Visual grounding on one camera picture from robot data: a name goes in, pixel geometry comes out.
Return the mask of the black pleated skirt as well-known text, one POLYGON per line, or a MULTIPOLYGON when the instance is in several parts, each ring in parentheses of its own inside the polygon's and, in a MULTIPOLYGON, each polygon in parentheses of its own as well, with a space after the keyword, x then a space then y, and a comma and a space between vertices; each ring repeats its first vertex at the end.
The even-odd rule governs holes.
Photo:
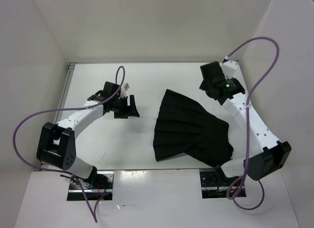
POLYGON ((154 128, 156 161, 187 154, 210 167, 229 161, 229 124, 207 112, 201 104, 167 89, 154 128))

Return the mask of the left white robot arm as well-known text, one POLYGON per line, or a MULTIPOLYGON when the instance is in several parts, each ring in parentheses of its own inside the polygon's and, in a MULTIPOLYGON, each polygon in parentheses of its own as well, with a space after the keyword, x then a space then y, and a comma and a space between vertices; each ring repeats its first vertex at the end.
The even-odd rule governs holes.
POLYGON ((95 166, 77 156, 77 136, 108 112, 114 112, 114 118, 140 117, 133 95, 114 97, 102 105, 91 108, 98 103, 99 98, 90 98, 82 110, 55 124, 50 122, 44 124, 36 153, 38 160, 77 176, 81 184, 88 189, 103 181, 103 177, 97 173, 95 166))

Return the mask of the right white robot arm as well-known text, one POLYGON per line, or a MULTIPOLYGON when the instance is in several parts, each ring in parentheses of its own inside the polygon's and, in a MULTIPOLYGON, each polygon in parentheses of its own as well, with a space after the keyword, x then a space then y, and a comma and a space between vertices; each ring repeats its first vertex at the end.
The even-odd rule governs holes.
POLYGON ((266 126, 248 99, 248 94, 236 78, 204 78, 200 89, 217 100, 246 132, 245 157, 231 159, 215 173, 220 185, 227 185, 232 177, 247 175, 258 181, 281 169, 291 145, 279 140, 266 126))

